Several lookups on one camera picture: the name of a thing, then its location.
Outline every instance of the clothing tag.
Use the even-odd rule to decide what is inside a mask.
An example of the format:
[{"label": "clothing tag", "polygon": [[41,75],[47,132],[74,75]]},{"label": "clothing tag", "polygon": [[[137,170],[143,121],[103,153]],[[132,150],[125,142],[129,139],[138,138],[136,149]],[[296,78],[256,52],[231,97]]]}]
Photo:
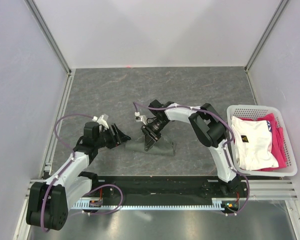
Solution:
[{"label": "clothing tag", "polygon": [[242,139],[242,142],[244,142],[244,143],[249,142],[247,136],[245,136],[245,135],[241,135],[241,139]]}]

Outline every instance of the white wall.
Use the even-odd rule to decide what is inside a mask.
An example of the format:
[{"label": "white wall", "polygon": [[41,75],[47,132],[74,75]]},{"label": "white wall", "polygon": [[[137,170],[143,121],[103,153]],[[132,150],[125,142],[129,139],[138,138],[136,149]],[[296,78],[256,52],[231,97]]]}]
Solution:
[{"label": "white wall", "polygon": [[280,0],[35,0],[72,68],[244,66]]},{"label": "white wall", "polygon": [[292,181],[300,200],[300,0],[290,1],[250,73],[258,103],[283,115],[298,167]]},{"label": "white wall", "polygon": [[0,240],[37,178],[66,73],[24,0],[0,0]]}]

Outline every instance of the plastic basket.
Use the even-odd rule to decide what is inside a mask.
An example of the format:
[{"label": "plastic basket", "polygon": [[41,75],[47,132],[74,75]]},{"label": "plastic basket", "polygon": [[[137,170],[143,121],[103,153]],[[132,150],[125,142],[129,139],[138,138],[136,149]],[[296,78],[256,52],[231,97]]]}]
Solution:
[{"label": "plastic basket", "polygon": [[275,169],[273,171],[243,170],[243,169],[239,168],[239,164],[236,160],[235,145],[234,145],[234,142],[232,141],[231,148],[232,148],[233,164],[240,173],[256,175],[256,176],[270,176],[270,177],[294,176],[297,173],[298,169],[297,169],[294,152],[291,147],[291,143],[289,140],[289,136],[287,133],[287,129],[286,129],[284,120],[278,109],[276,109],[274,107],[259,106],[259,105],[231,105],[228,107],[226,113],[227,113],[229,126],[232,125],[232,121],[231,121],[232,116],[235,116],[237,118],[246,118],[246,119],[257,120],[257,118],[264,117],[268,114],[273,114],[278,123],[278,127],[283,128],[284,152],[285,152],[285,156],[287,159],[286,167],[281,168],[281,169]]}]

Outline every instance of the red cloth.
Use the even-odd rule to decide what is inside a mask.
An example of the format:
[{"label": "red cloth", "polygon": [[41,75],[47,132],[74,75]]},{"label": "red cloth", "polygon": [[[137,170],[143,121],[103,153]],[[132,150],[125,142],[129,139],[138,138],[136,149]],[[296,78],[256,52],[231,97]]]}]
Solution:
[{"label": "red cloth", "polygon": [[[249,118],[241,118],[241,120],[245,121],[252,121],[252,119]],[[273,113],[270,113],[264,117],[259,117],[257,119],[258,121],[266,120],[269,121],[271,124],[271,130],[272,130],[272,150],[271,153],[275,157],[275,159],[278,161],[279,167],[268,167],[260,169],[259,171],[264,172],[270,172],[276,169],[283,169],[287,167],[287,158],[285,154],[284,149],[284,130],[282,127],[278,127],[278,123],[275,119],[275,116]]]}]

